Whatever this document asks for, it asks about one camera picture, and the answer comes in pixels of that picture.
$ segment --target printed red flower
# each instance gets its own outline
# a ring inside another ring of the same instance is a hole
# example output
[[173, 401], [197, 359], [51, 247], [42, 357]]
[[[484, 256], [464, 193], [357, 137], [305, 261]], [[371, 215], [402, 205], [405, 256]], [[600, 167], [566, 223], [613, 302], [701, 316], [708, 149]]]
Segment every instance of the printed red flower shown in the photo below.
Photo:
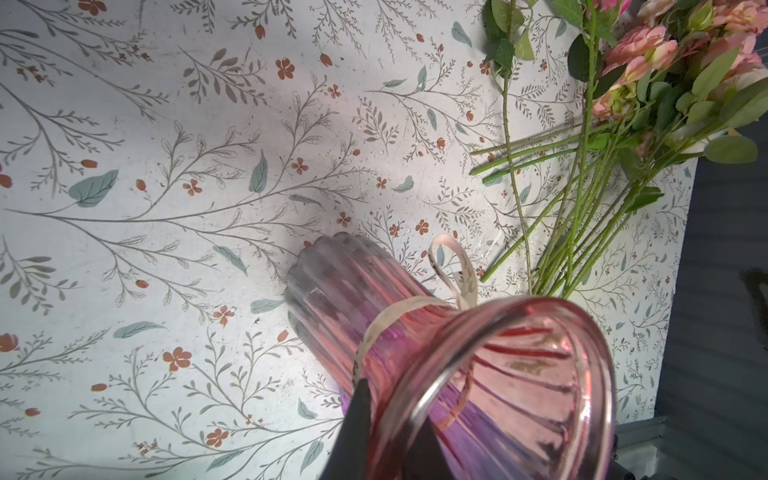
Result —
[[290, 167], [296, 169], [296, 173], [298, 173], [299, 175], [303, 174], [304, 172], [310, 169], [304, 164], [304, 159], [301, 157], [297, 158], [296, 161], [292, 163]]
[[13, 180], [11, 180], [8, 175], [0, 175], [0, 186], [11, 188], [11, 186], [13, 186]]
[[213, 433], [208, 434], [208, 440], [206, 440], [206, 445], [212, 445], [216, 448], [221, 447], [221, 441], [227, 439], [227, 437], [230, 436], [229, 432], [222, 432], [221, 429], [214, 430]]
[[429, 223], [425, 222], [424, 220], [420, 221], [418, 225], [416, 225], [416, 231], [419, 232], [420, 235], [423, 235], [424, 233], [429, 232]]
[[107, 11], [107, 6], [99, 0], [80, 0], [78, 7], [80, 7], [81, 10], [85, 10], [86, 12], [90, 13], [94, 17], [98, 15], [99, 10], [102, 12]]
[[286, 77], [293, 78], [293, 71], [296, 70], [296, 67], [290, 63], [290, 60], [284, 58], [275, 61], [275, 65], [277, 65], [277, 76], [280, 77], [280, 80], [285, 80]]
[[7, 353], [16, 350], [18, 346], [18, 337], [10, 333], [0, 335], [0, 352]]
[[328, 87], [328, 93], [331, 94], [331, 98], [341, 97], [341, 92], [339, 91], [339, 85], [337, 84], [334, 84], [333, 88]]
[[214, 312], [214, 318], [219, 319], [219, 323], [221, 323], [224, 326], [227, 326], [228, 316], [235, 316], [235, 312], [233, 312], [232, 310], [229, 310], [226, 305], [219, 308], [218, 312]]
[[163, 360], [170, 363], [169, 368], [171, 372], [176, 372], [178, 369], [186, 369], [192, 364], [190, 358], [192, 358], [192, 354], [184, 352], [184, 349], [180, 346], [176, 347], [173, 353], [166, 352], [163, 354]]
[[197, 186], [197, 180], [190, 180], [190, 184], [184, 184], [182, 187], [187, 191], [190, 197], [194, 197], [195, 194], [199, 194], [203, 191], [202, 188]]
[[340, 223], [342, 227], [346, 228], [347, 225], [352, 223], [352, 218], [346, 216], [346, 212], [342, 212], [340, 218], [336, 219], [336, 223]]

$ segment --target serrated leaf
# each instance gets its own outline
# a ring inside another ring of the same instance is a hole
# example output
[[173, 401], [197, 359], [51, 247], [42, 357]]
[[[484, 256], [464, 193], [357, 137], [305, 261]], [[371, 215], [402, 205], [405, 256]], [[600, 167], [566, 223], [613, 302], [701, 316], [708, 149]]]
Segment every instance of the serrated leaf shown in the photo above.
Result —
[[207, 472], [208, 470], [211, 470], [212, 468], [218, 468], [222, 465], [226, 465], [229, 463], [233, 458], [237, 457], [239, 454], [243, 453], [243, 450], [237, 450], [236, 452], [227, 453], [226, 455], [222, 455], [221, 457], [216, 457], [215, 460], [213, 460], [210, 465], [208, 465], [208, 468], [205, 469]]
[[122, 326], [119, 329], [114, 331], [114, 334], [112, 335], [116, 339], [126, 339], [130, 338], [137, 333], [141, 333], [145, 330], [151, 330], [151, 329], [164, 329], [166, 327], [162, 325], [157, 325], [156, 323], [152, 322], [136, 322], [132, 323], [131, 325]]
[[250, 184], [248, 185], [248, 191], [260, 194], [266, 188], [266, 174], [269, 171], [269, 165], [264, 157], [264, 150], [261, 151], [261, 160], [259, 164], [253, 168], [253, 173], [250, 175]]
[[306, 404], [302, 402], [301, 399], [299, 399], [299, 416], [307, 420], [314, 420], [317, 418], [317, 414], [308, 409]]
[[451, 36], [453, 36], [455, 40], [472, 47], [472, 40], [469, 38], [469, 35], [466, 34], [464, 28], [462, 28], [458, 22], [453, 22], [453, 28], [451, 28]]
[[278, 306], [283, 305], [284, 300], [254, 300], [250, 303], [250, 312], [251, 313], [265, 313], [265, 312], [271, 312], [272, 310], [276, 309]]
[[232, 263], [238, 269], [242, 270], [246, 275], [248, 274], [248, 269], [245, 266], [245, 263], [243, 263], [240, 257], [237, 256], [232, 250], [216, 245], [214, 246], [214, 252], [229, 260], [230, 263]]
[[312, 465], [312, 462], [317, 460], [317, 457], [319, 457], [321, 453], [323, 453], [323, 443], [319, 440], [315, 440], [306, 450], [304, 460], [301, 461], [301, 469], [299, 470], [299, 475], [304, 472], [306, 467]]
[[304, 197], [303, 195], [293, 194], [288, 196], [289, 199], [293, 200], [294, 202], [301, 202], [302, 204], [309, 205], [309, 204], [315, 204], [323, 206], [319, 201], [314, 200], [313, 198]]
[[78, 202], [78, 207], [95, 207], [107, 196], [118, 178], [117, 170], [80, 180], [69, 187], [69, 196]]
[[407, 192], [408, 190], [411, 190], [413, 188], [413, 177], [410, 175], [406, 177], [406, 179], [397, 187], [393, 188], [393, 190], [399, 194], [402, 192]]

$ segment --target black object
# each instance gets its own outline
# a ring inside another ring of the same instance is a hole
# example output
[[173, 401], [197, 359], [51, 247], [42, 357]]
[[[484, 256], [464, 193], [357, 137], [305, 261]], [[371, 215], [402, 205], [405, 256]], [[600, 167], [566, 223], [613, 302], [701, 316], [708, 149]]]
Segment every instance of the black object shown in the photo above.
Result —
[[[319, 480], [365, 480], [370, 435], [371, 392], [368, 380], [362, 379], [355, 388], [339, 430], [339, 438]], [[403, 480], [455, 480], [429, 419], [424, 422], [408, 452], [402, 477]]]

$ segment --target floral tablecloth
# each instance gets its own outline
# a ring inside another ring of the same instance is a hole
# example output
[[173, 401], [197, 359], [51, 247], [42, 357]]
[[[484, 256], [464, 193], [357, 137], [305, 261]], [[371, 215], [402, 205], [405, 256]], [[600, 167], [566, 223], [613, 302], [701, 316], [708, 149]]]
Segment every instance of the floral tablecloth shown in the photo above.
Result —
[[[519, 235], [509, 180], [468, 176], [501, 136], [481, 7], [3, 2], [0, 476], [314, 478], [342, 415], [286, 320], [304, 243], [366, 235], [448, 296], [433, 235], [478, 270]], [[543, 2], [526, 15], [514, 138], [580, 111], [575, 33]], [[518, 174], [526, 212], [564, 166]], [[694, 168], [572, 297], [614, 355], [619, 422], [653, 415]], [[482, 295], [522, 292], [523, 263]]]

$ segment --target printed leaf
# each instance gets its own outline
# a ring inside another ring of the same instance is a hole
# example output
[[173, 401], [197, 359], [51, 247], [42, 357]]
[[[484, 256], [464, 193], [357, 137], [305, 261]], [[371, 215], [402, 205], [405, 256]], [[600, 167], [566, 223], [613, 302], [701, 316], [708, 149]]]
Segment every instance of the printed leaf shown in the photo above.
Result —
[[432, 128], [437, 130], [437, 117], [431, 108], [427, 110], [427, 118], [429, 119], [429, 124], [432, 125]]
[[584, 24], [584, 13], [578, 0], [549, 0], [549, 6], [558, 17], [565, 18], [574, 27]]
[[266, 173], [269, 170], [269, 166], [264, 157], [264, 150], [261, 151], [261, 160], [259, 164], [253, 168], [253, 173], [250, 175], [250, 185], [248, 191], [260, 194], [266, 188]]
[[757, 160], [757, 145], [747, 137], [724, 135], [710, 141], [704, 155], [718, 164], [751, 164]]
[[466, 34], [466, 32], [464, 32], [464, 28], [462, 28], [462, 26], [458, 22], [453, 22], [453, 28], [451, 28], [451, 35], [453, 35], [454, 39], [472, 47], [472, 40], [469, 39], [469, 36]]
[[558, 25], [558, 30], [554, 33], [554, 37], [560, 37], [565, 33], [565, 29], [568, 27], [568, 22], [565, 21], [565, 19], [560, 20], [560, 25]]
[[523, 61], [534, 61], [536, 59], [531, 39], [528, 37], [528, 29], [525, 29], [523, 35], [515, 42], [515, 55]]
[[208, 468], [205, 469], [207, 472], [208, 470], [211, 470], [212, 468], [218, 468], [222, 465], [226, 465], [229, 463], [232, 458], [237, 457], [239, 454], [243, 453], [243, 450], [237, 450], [236, 452], [227, 453], [226, 455], [222, 455], [221, 457], [217, 457], [215, 460], [213, 460], [210, 465], [208, 465]]
[[245, 263], [243, 263], [243, 261], [240, 259], [240, 257], [235, 255], [235, 253], [232, 250], [230, 250], [230, 249], [228, 249], [226, 247], [219, 247], [218, 245], [216, 245], [214, 247], [214, 252], [218, 253], [222, 257], [224, 257], [227, 260], [229, 260], [230, 263], [232, 263], [234, 266], [236, 266], [237, 268], [242, 270], [243, 273], [245, 273], [246, 275], [248, 274], [248, 269], [245, 266]]
[[136, 323], [132, 323], [131, 325], [120, 327], [119, 329], [114, 331], [114, 335], [112, 336], [116, 339], [126, 339], [136, 335], [137, 333], [141, 333], [145, 330], [164, 329], [164, 328], [166, 327], [162, 325], [157, 325], [156, 323], [152, 323], [152, 322], [136, 322]]
[[272, 310], [276, 309], [278, 306], [283, 305], [285, 303], [284, 300], [254, 300], [250, 303], [250, 312], [251, 313], [264, 313], [264, 312], [271, 312]]
[[581, 34], [568, 49], [568, 73], [576, 80], [589, 80], [589, 47]]
[[528, 185], [520, 192], [520, 202], [525, 202], [528, 199], [528, 194], [531, 193], [531, 185]]
[[78, 202], [78, 207], [95, 207], [107, 196], [118, 178], [117, 170], [110, 170], [104, 175], [80, 180], [69, 187], [69, 196]]
[[304, 402], [301, 401], [301, 399], [299, 399], [299, 416], [307, 420], [313, 420], [317, 418], [317, 414], [308, 409]]
[[393, 188], [393, 190], [399, 194], [402, 192], [407, 192], [408, 190], [411, 190], [413, 188], [413, 177], [410, 175], [406, 177], [406, 181], [402, 182], [397, 187]]
[[385, 82], [384, 82], [384, 86], [385, 86], [385, 87], [387, 87], [387, 88], [392, 88], [392, 87], [396, 87], [396, 86], [400, 85], [400, 84], [401, 84], [401, 83], [403, 83], [404, 81], [406, 81], [406, 79], [405, 79], [405, 78], [403, 78], [402, 80], [390, 80], [390, 81], [385, 81]]
[[707, 99], [707, 95], [725, 78], [725, 75], [733, 65], [733, 61], [739, 55], [739, 48], [732, 48], [731, 50], [718, 56], [712, 63], [707, 65], [705, 69], [699, 73], [699, 76], [694, 80], [694, 86], [690, 89], [690, 92], [696, 95], [702, 100]]
[[304, 469], [310, 465], [312, 465], [312, 462], [317, 460], [317, 457], [320, 456], [320, 454], [323, 453], [323, 443], [319, 440], [315, 440], [310, 445], [310, 448], [306, 451], [306, 454], [304, 455], [304, 460], [301, 462], [301, 469], [299, 470], [299, 475], [301, 475], [304, 472]]
[[293, 194], [293, 195], [289, 195], [288, 198], [293, 200], [294, 202], [301, 202], [302, 204], [305, 204], [305, 205], [315, 204], [315, 205], [320, 205], [321, 207], [323, 206], [319, 201], [309, 197], [304, 197], [303, 195]]

